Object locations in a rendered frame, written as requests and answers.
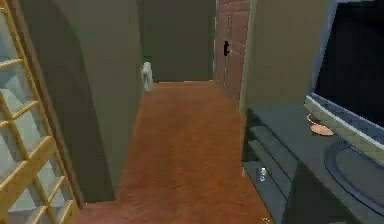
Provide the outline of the white dog figurine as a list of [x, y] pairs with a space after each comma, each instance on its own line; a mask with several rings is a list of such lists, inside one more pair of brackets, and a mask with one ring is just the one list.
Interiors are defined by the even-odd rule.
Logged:
[[144, 62], [141, 69], [141, 78], [143, 82], [143, 88], [146, 92], [152, 91], [153, 77], [152, 68], [150, 62]]

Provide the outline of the reddish brown room door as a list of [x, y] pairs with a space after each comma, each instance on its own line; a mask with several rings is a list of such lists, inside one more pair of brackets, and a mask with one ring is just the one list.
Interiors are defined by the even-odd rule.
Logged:
[[[245, 59], [250, 0], [217, 0], [215, 81], [239, 104]], [[229, 53], [223, 54], [224, 41]]]

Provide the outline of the dark grey television stand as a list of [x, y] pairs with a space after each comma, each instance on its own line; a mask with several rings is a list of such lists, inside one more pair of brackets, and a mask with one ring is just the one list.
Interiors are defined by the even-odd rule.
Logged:
[[[384, 217], [348, 193], [330, 174], [326, 150], [337, 135], [311, 132], [301, 105], [250, 106], [243, 170], [273, 224], [384, 224]], [[259, 181], [260, 168], [267, 170]]]

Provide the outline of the tan flat dish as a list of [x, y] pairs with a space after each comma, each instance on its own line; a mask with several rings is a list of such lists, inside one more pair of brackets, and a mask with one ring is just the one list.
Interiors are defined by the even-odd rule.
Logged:
[[306, 116], [306, 119], [310, 123], [310, 130], [321, 136], [332, 136], [334, 132], [328, 127], [316, 122], [311, 114]]

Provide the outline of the grey television set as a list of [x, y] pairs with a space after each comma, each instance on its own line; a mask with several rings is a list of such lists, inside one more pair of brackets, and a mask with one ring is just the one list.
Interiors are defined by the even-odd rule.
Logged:
[[337, 135], [332, 177], [384, 217], [384, 0], [330, 0], [304, 107]]

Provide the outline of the yellow framed glass door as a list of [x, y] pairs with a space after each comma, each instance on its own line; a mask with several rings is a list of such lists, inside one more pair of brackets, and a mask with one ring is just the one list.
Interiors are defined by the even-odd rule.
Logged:
[[20, 16], [0, 0], [0, 224], [75, 224], [78, 212]]

